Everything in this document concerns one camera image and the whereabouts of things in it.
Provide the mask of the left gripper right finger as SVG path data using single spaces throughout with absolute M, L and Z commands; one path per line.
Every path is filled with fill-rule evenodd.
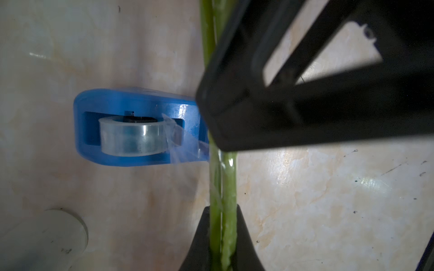
M 250 237 L 240 206 L 237 206 L 237 243 L 234 271 L 265 271 Z

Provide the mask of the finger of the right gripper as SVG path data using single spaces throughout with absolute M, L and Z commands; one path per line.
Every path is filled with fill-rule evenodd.
M 302 6 L 302 1 L 240 1 L 234 8 L 196 92 L 220 149 L 433 133 L 432 1 L 330 1 L 266 85 L 263 68 Z M 382 62 L 298 84 L 350 21 L 367 25 Z

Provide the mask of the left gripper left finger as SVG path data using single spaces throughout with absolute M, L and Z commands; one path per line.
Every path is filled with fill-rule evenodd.
M 205 207 L 192 244 L 189 251 L 181 264 L 179 271 L 210 271 L 211 270 L 211 252 L 210 243 L 210 207 Z

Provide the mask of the pink flower bouquet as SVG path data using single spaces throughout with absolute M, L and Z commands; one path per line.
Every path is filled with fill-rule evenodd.
M 205 67 L 208 66 L 215 50 L 215 27 L 212 1 L 200 1 L 201 31 L 203 59 Z M 222 177 L 223 155 L 216 146 L 211 133 L 208 132 L 210 151 L 210 269 L 212 271 L 231 271 L 231 257 L 236 251 L 236 234 L 229 235 L 229 246 L 226 246 L 226 204 L 224 202 L 224 185 Z

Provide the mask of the blue tape dispenser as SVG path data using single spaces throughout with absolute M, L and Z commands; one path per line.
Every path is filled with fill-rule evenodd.
M 192 97 L 143 88 L 92 89 L 73 103 L 75 146 L 104 166 L 209 161 L 207 127 Z

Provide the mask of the glass jar with cork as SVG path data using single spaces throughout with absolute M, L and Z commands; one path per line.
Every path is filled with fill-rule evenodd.
M 88 245 L 88 228 L 76 214 L 49 209 L 1 237 L 2 271 L 67 271 Z

